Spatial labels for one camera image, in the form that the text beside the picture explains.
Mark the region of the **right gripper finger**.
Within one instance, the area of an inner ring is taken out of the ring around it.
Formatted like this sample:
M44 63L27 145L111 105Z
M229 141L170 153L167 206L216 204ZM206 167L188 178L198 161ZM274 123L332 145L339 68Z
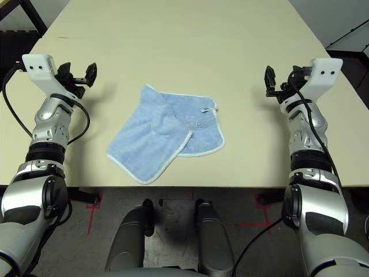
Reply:
M276 90L276 75L274 69L269 65L265 69L264 82L267 97L279 97L281 95L281 91Z
M292 75L294 77L310 76L311 72L312 72L312 67L311 66L300 67L300 66L297 66L297 65L293 65L292 69L293 69Z

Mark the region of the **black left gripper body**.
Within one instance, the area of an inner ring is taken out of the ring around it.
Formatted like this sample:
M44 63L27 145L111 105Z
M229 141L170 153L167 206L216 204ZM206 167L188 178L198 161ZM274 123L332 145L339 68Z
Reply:
M67 91L82 99L85 93L82 85L86 85L86 78L74 78L71 73L58 73L56 79Z

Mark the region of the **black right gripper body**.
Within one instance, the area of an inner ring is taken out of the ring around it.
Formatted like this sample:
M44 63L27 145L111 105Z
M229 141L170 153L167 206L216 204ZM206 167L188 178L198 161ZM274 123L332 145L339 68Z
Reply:
M290 74L286 82L280 85L281 92L278 95L278 101L285 101L286 99L290 98L294 94L296 94L296 90L300 90L306 80L304 76L298 74Z

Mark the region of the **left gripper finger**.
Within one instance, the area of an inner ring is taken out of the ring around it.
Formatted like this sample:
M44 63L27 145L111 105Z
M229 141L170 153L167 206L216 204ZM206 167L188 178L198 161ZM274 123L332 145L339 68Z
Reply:
M84 84L87 85L88 87L91 87L94 84L96 77L97 77L97 65L96 63L92 63L86 69Z
M71 63L67 62L59 66L58 68L58 76L59 77L72 77L73 75L70 72Z

